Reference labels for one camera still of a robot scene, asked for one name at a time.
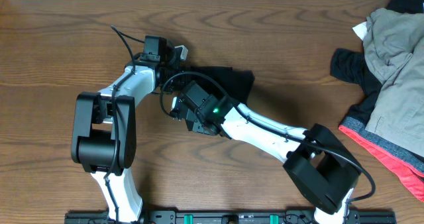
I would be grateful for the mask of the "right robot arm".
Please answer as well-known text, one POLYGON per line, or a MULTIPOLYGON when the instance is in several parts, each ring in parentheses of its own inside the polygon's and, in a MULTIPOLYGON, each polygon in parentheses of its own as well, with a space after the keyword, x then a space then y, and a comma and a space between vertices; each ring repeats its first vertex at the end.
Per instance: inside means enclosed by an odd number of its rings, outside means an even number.
POLYGON ((327 127, 283 125, 196 82, 173 99, 170 113, 184 119, 189 131, 239 140, 270 154, 315 206, 314 223, 346 222, 348 199, 361 171, 357 160, 327 127))

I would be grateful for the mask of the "black logo shirt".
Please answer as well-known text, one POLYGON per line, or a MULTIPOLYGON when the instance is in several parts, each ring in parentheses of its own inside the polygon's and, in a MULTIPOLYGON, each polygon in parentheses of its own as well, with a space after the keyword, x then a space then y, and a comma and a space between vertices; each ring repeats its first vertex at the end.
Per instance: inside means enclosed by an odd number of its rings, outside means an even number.
POLYGON ((191 72, 199 72, 215 80, 233 99, 247 104, 255 80, 251 70, 234 70, 223 66, 192 66, 191 72))

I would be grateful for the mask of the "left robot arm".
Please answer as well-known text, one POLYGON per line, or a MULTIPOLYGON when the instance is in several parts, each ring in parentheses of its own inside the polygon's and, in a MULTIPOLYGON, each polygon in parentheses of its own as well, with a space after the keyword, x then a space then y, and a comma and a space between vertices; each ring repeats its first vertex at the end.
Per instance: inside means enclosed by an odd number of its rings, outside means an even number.
POLYGON ((97 92, 77 96, 71 157, 91 174, 108 208, 72 213, 65 223, 141 223, 143 200, 136 190, 131 165, 136 154, 136 107, 187 57, 185 46, 159 36, 146 36, 143 51, 131 53, 123 74, 97 92))

